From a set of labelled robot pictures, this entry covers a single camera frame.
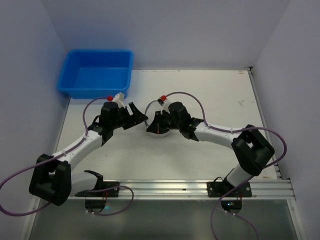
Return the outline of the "white mesh laundry bag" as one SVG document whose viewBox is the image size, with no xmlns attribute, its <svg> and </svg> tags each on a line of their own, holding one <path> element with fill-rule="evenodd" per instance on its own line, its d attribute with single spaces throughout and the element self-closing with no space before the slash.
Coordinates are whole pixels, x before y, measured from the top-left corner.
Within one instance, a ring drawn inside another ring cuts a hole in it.
<svg viewBox="0 0 320 240">
<path fill-rule="evenodd" d="M 146 129 L 152 123 L 154 116 L 155 116 L 155 112 L 161 111 L 162 109 L 163 109 L 162 106 L 158 103 L 157 100 L 152 100 L 147 105 L 147 107 L 144 111 L 144 114 L 148 117 L 148 120 L 144 123 Z M 168 137 L 171 133 L 168 131 L 168 132 L 162 133 L 162 134 L 155 134 L 155 133 L 151 133 L 151 132 L 147 132 L 147 134 L 152 138 L 165 138 L 165 137 Z"/>
</svg>

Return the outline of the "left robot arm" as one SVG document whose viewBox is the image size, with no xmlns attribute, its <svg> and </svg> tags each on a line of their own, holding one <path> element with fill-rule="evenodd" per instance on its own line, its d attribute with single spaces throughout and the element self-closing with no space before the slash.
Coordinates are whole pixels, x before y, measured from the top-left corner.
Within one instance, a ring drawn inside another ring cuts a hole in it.
<svg viewBox="0 0 320 240">
<path fill-rule="evenodd" d="M 119 107 L 115 102 L 105 102 L 90 126 L 73 145 L 54 153 L 42 154 L 36 161 L 29 193 L 56 206 L 69 196 L 78 193 L 100 193 L 104 189 L 104 177 L 92 170 L 72 174 L 74 168 L 89 154 L 102 147 L 114 134 L 114 130 L 127 130 L 148 120 L 134 103 Z"/>
</svg>

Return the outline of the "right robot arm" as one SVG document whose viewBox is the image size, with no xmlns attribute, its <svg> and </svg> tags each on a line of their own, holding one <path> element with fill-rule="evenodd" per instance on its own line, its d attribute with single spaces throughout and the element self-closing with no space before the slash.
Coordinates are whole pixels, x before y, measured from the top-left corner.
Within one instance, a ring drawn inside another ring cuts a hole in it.
<svg viewBox="0 0 320 240">
<path fill-rule="evenodd" d="M 209 142 L 232 149 L 238 165 L 222 181 L 223 191 L 230 191 L 252 176 L 258 176 L 275 154 L 267 139 L 255 129 L 232 134 L 212 129 L 200 118 L 192 117 L 181 102 L 169 104 L 167 110 L 156 111 L 153 121 L 146 131 L 155 135 L 164 135 L 178 130 L 183 137 L 197 142 Z"/>
</svg>

